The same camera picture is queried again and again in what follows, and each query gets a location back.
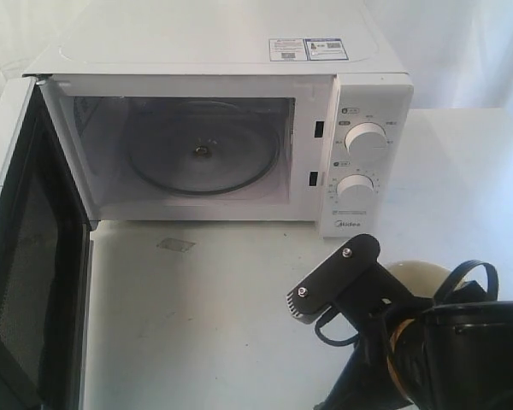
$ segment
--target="white backdrop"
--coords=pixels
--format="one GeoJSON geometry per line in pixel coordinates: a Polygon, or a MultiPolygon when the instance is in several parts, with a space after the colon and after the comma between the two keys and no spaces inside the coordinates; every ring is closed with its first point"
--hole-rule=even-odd
{"type": "MultiPolygon", "coordinates": [[[[0,94],[89,1],[0,0],[0,94]]],[[[365,3],[412,76],[413,107],[505,107],[513,117],[513,0],[365,3]]]]}

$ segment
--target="microwave top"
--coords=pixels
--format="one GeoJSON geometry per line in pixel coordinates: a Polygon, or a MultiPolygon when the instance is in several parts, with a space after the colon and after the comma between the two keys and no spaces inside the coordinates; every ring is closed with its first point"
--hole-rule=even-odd
{"type": "Polygon", "coordinates": [[[38,74],[405,73],[359,0],[94,0],[38,74]]]}

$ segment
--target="label sticker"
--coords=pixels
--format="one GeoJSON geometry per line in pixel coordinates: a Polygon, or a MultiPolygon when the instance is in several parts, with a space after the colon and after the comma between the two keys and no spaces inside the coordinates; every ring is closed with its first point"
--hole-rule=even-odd
{"type": "Polygon", "coordinates": [[[348,60],[340,38],[305,38],[304,43],[311,61],[348,60]]]}
{"type": "Polygon", "coordinates": [[[270,40],[270,61],[306,62],[308,55],[303,38],[273,38],[270,40]]]}

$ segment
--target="control panel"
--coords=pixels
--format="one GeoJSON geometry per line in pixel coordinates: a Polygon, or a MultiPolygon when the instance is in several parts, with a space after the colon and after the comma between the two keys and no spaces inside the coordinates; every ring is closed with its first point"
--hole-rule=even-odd
{"type": "Polygon", "coordinates": [[[320,233],[373,231],[412,98],[406,74],[341,74],[323,137],[320,233]]]}

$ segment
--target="black mesh screen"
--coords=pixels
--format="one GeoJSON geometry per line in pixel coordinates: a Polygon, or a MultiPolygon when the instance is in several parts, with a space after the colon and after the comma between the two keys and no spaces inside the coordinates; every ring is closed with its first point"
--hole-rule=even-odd
{"type": "Polygon", "coordinates": [[[46,311],[55,276],[57,234],[55,216],[35,173],[0,311],[0,339],[35,386],[39,386],[46,311]]]}

